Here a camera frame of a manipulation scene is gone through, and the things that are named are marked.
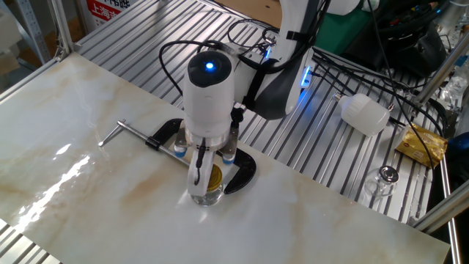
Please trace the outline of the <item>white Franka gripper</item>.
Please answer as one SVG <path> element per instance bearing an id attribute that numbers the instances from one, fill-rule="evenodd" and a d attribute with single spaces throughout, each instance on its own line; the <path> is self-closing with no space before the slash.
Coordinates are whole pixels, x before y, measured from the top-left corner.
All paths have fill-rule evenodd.
<path id="1" fill-rule="evenodd" d="M 188 170 L 188 193 L 192 196 L 203 197 L 207 193 L 215 151 L 210 149 L 206 138 L 193 137 L 191 146 L 193 155 Z"/>

